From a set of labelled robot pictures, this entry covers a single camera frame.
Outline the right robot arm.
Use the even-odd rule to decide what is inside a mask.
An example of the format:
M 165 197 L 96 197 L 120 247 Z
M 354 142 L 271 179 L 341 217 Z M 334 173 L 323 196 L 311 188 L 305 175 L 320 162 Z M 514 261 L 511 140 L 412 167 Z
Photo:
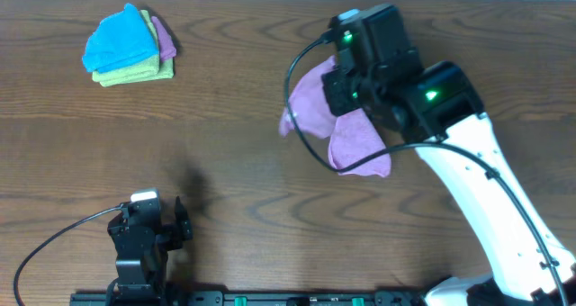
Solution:
M 399 9 L 333 17 L 337 64 L 323 78 L 330 111 L 359 109 L 398 132 L 454 197 L 489 260 L 489 274 L 451 277 L 426 305 L 572 305 L 575 257 L 547 228 L 500 150 L 482 99 L 454 63 L 421 63 Z

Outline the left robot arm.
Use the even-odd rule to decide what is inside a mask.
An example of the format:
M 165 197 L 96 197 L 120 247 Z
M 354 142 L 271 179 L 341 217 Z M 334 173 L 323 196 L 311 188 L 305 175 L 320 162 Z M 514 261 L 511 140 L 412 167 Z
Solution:
M 186 305 L 188 294 L 167 281 L 168 253 L 193 237 L 187 209 L 175 199 L 175 221 L 161 220 L 160 200 L 124 202 L 108 224 L 118 277 L 109 284 L 106 305 Z

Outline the purple microfiber cloth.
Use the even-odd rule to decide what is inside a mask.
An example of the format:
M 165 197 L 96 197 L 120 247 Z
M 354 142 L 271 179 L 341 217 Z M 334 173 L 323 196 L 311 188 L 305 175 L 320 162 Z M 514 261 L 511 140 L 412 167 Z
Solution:
M 289 102 L 300 129 L 319 139 L 329 139 L 328 161 L 334 168 L 343 168 L 385 145 L 364 111 L 357 109 L 340 117 L 330 112 L 321 77 L 335 66 L 336 59 L 331 56 L 311 69 L 299 80 Z

